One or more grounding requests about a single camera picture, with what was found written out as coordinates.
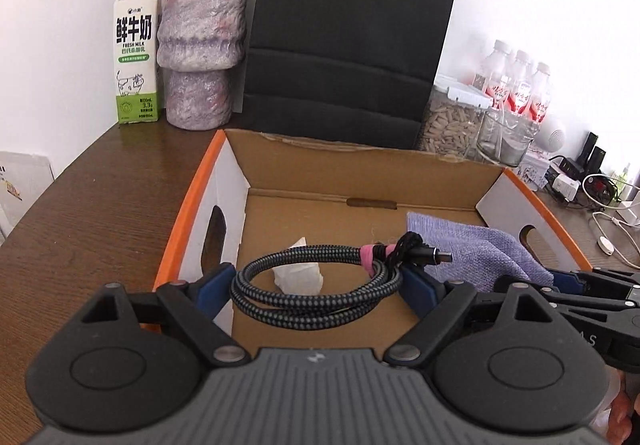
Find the person right hand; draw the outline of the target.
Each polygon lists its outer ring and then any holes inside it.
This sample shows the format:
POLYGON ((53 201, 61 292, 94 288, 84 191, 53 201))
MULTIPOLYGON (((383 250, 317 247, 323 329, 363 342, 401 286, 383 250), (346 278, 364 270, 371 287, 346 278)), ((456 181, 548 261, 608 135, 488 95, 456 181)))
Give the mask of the person right hand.
POLYGON ((626 373, 618 372, 620 391, 612 402, 606 439, 611 445, 622 445, 632 431, 631 416, 639 412, 639 396, 631 399, 626 392, 626 373))

